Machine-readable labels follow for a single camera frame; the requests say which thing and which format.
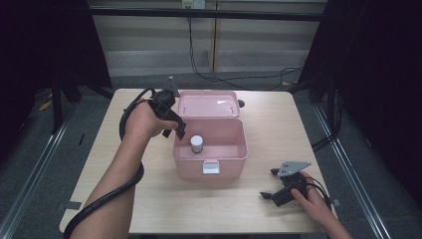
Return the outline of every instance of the hand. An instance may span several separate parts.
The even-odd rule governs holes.
[[[314,181],[307,173],[301,171],[301,174],[307,178],[308,183],[314,183]],[[332,212],[328,209],[328,207],[325,204],[325,201],[323,198],[319,195],[317,190],[309,186],[308,187],[308,199],[306,199],[297,189],[293,188],[291,190],[291,193],[295,200],[301,204],[301,206],[304,208],[307,215],[316,223],[320,225],[325,225],[326,223],[329,223],[329,221],[335,219]]]
[[[178,123],[171,120],[161,120],[144,100],[131,112],[126,122],[125,136],[146,136],[148,138],[157,136],[164,129],[176,129]]]

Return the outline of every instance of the metal rail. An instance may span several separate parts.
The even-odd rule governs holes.
[[[37,164],[31,172],[31,175],[28,177],[25,185],[23,186],[21,192],[13,203],[12,207],[9,209],[5,215],[2,223],[0,224],[0,238],[9,239],[12,238],[15,233],[16,228],[18,227],[19,222],[21,221],[25,210],[27,209],[32,196],[35,193],[38,185],[43,178],[43,175],[50,164],[50,161],[53,157],[54,152],[56,151],[57,146],[62,140],[63,135],[65,134],[66,128],[68,126],[69,118],[74,113],[76,105],[72,105],[68,116],[65,118],[62,126],[57,130],[55,134],[52,134],[46,147],[44,148],[43,153],[39,157]]]
[[[47,8],[51,14],[97,15],[97,16],[133,16],[133,17],[180,17],[180,18],[222,18],[251,20],[282,20],[319,22],[323,14],[318,13],[283,13],[283,12],[249,12],[201,9],[167,9],[167,8],[127,8],[100,7],[90,8]]]
[[[329,128],[328,123],[326,121],[325,112],[323,111],[322,107],[315,105],[315,111],[319,122],[321,123],[323,130],[325,131],[325,134],[332,135],[331,129]],[[381,216],[379,215],[369,195],[363,187],[363,184],[357,176],[357,173],[354,170],[353,165],[350,162],[350,159],[348,158],[344,148],[342,147],[340,140],[338,138],[334,139],[331,142],[331,146],[335,152],[335,155],[338,158],[338,162],[340,163],[344,174],[346,175],[350,183],[351,188],[353,189],[354,194],[356,195],[357,200],[360,203],[360,206],[363,209],[363,212],[370,226],[372,227],[373,232],[375,233],[376,238],[390,239],[391,237]]]

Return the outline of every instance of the black cable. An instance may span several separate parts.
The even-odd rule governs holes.
[[[307,183],[307,185],[308,186],[312,186],[312,187],[314,187],[314,188],[316,188],[316,189],[319,190],[319,192],[322,194],[322,197],[323,197],[323,200],[325,201],[326,206],[331,211],[331,201],[329,200],[329,197],[326,194],[325,190],[322,187],[320,187],[320,186],[318,186],[318,185],[316,185],[314,183]]]
[[[125,127],[126,127],[126,122],[127,122],[127,119],[129,118],[131,112],[136,108],[137,105],[139,105],[139,103],[140,103],[139,99],[141,99],[143,97],[143,95],[145,95],[148,91],[151,91],[151,93],[153,95],[155,94],[155,89],[153,89],[153,88],[147,88],[147,89],[143,90],[133,100],[133,102],[131,102],[130,105],[124,110],[123,115],[121,116],[121,119],[120,119],[120,123],[118,125],[118,132],[119,132],[119,135],[120,135],[120,139],[123,139],[124,131],[125,131]]]
[[[338,136],[341,126],[341,119],[342,119],[342,111],[343,111],[343,102],[338,93],[336,93],[336,101],[335,101],[335,119],[334,119],[334,128],[329,135],[325,136],[320,141],[313,143],[312,147],[314,152],[317,152],[321,148],[325,147],[327,144],[335,140]]]
[[[236,88],[240,88],[240,89],[243,89],[243,90],[246,90],[246,91],[253,91],[254,89],[245,88],[245,87],[239,86],[237,84],[231,83],[230,81],[243,80],[243,79],[268,79],[268,78],[278,78],[278,77],[280,77],[280,82],[277,85],[275,85],[274,87],[272,87],[270,89],[264,90],[264,91],[272,91],[272,90],[276,89],[277,87],[279,87],[283,83],[283,76],[288,75],[290,73],[293,73],[295,71],[301,70],[303,68],[303,67],[284,68],[280,71],[279,74],[272,75],[272,76],[261,76],[261,77],[250,77],[249,76],[249,77],[236,77],[236,78],[226,78],[226,79],[220,79],[220,78],[214,78],[214,77],[205,77],[201,73],[199,73],[199,71],[196,67],[194,51],[193,51],[193,41],[192,41],[192,20],[191,20],[191,18],[188,18],[187,20],[188,20],[188,25],[189,25],[189,54],[190,54],[191,67],[192,67],[193,72],[197,76],[202,78],[203,80],[206,80],[206,81],[209,81],[209,82],[214,82],[214,83],[224,82],[224,83],[229,84],[229,85],[236,87]]]
[[[136,175],[131,179],[129,182],[124,184],[123,186],[109,192],[108,194],[104,195],[103,197],[97,199],[87,207],[85,207],[82,211],[80,211],[68,224],[64,232],[64,238],[68,239],[71,238],[72,232],[75,228],[88,216],[90,216],[93,212],[98,210],[100,207],[105,205],[106,203],[110,202],[111,200],[115,199],[119,195],[127,192],[129,189],[134,187],[139,181],[142,179],[144,173],[143,164],[140,164],[139,170],[137,171]]]
[[[152,88],[148,88],[143,90],[134,100],[130,103],[130,105],[124,110],[123,115],[121,116],[120,123],[119,123],[119,134],[120,139],[123,139],[124,136],[124,130],[126,126],[127,119],[130,116],[130,113],[136,108],[137,105],[142,103],[140,102],[140,98],[142,98],[143,95],[145,95],[146,92],[152,91],[152,93],[155,93],[155,90]],[[129,189],[134,187],[139,181],[142,179],[144,173],[143,164],[140,163],[139,170],[137,171],[136,175],[126,184],[118,187],[117,189],[109,192],[108,194],[102,196],[101,198],[97,199],[87,207],[85,207],[83,210],[81,210],[72,220],[69,222],[68,226],[66,226],[65,232],[64,232],[64,238],[68,239],[71,237],[72,232],[75,230],[75,228],[88,216],[90,216],[93,212],[98,210],[100,207],[105,205],[106,203],[110,202],[114,198],[118,197],[119,195],[122,195],[123,193],[127,192]]]

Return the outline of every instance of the human arm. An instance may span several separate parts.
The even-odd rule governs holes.
[[[86,206],[130,181],[138,171],[149,140],[177,122],[158,119],[149,104],[139,104],[130,114],[125,135],[104,176]],[[126,238],[133,209],[134,187],[108,202],[82,221],[71,238]]]
[[[307,173],[302,171],[301,174],[307,178],[308,183],[314,183]],[[304,208],[307,215],[325,230],[330,239],[352,238],[344,226],[328,209],[325,201],[314,187],[308,187],[308,199],[304,198],[295,188],[291,190],[291,193],[295,200]]]

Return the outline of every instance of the wooden table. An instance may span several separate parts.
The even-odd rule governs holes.
[[[123,109],[141,90],[118,90],[105,115],[71,201],[87,200],[120,143],[118,123]],[[172,156],[170,138],[153,138],[144,154],[145,175],[136,185],[129,233],[311,233],[321,228],[292,201],[277,207],[260,192],[275,193],[281,180],[270,173],[284,161],[309,161],[306,169],[324,185],[317,161],[292,95],[282,92],[236,92],[245,102],[239,119],[244,124],[249,155],[241,176],[229,182],[181,179]],[[78,213],[68,209],[60,229]]]

